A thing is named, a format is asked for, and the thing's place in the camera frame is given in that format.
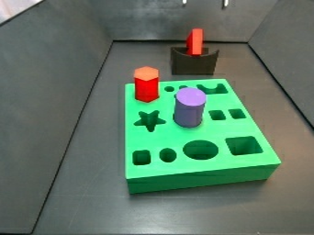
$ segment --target square hole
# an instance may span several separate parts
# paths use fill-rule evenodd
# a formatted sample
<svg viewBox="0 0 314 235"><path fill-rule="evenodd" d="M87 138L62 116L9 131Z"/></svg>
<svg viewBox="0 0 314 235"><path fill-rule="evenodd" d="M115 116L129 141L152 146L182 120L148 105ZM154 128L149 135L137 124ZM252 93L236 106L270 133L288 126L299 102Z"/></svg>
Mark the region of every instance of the square hole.
<svg viewBox="0 0 314 235"><path fill-rule="evenodd" d="M230 113L232 113L232 117L234 119L246 118L246 114L244 113L242 109L240 109L240 108L230 109Z"/></svg>
<svg viewBox="0 0 314 235"><path fill-rule="evenodd" d="M248 155L262 153L262 147L253 136L228 138L226 139L233 155Z"/></svg>
<svg viewBox="0 0 314 235"><path fill-rule="evenodd" d="M136 165L148 165L152 163L150 151L134 151L133 152L133 163Z"/></svg>
<svg viewBox="0 0 314 235"><path fill-rule="evenodd" d="M210 110L210 115L214 121L226 120L226 116L221 110Z"/></svg>

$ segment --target circular hole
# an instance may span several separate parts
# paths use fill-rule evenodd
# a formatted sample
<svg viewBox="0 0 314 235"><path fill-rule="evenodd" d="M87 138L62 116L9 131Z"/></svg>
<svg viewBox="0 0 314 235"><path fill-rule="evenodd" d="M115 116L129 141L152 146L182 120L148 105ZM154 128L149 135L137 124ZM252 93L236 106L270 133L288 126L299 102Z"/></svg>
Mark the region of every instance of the circular hole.
<svg viewBox="0 0 314 235"><path fill-rule="evenodd" d="M160 157L164 162L173 162L177 158L177 152L173 149L164 149Z"/></svg>
<svg viewBox="0 0 314 235"><path fill-rule="evenodd" d="M166 92L173 92L173 91L174 91L173 86L166 86L166 87L165 87L165 91L166 91Z"/></svg>
<svg viewBox="0 0 314 235"><path fill-rule="evenodd" d="M208 140L194 140L184 147L186 156L196 160L208 160L218 155L218 146Z"/></svg>

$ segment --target gray floor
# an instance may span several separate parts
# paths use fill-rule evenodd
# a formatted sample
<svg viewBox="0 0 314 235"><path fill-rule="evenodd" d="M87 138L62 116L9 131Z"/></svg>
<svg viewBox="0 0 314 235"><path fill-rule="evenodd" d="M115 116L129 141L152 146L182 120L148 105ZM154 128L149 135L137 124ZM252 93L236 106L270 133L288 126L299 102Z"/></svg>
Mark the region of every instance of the gray floor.
<svg viewBox="0 0 314 235"><path fill-rule="evenodd" d="M115 42L39 219L38 234L313 233L314 135L246 44L221 49L216 77L230 80L282 164L265 182L130 196L125 178L125 84L150 65L172 76L170 47Z"/></svg>

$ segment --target green shape sorter board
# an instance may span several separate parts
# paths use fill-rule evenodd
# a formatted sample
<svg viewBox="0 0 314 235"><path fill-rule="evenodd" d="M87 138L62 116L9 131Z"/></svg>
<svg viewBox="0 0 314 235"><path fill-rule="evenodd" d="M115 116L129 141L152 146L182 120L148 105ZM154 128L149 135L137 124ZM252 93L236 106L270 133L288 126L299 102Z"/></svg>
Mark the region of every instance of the green shape sorter board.
<svg viewBox="0 0 314 235"><path fill-rule="evenodd" d="M184 87L206 93L202 124L173 120ZM132 194L268 179L281 160L226 79L160 82L160 99L126 85L126 178Z"/></svg>

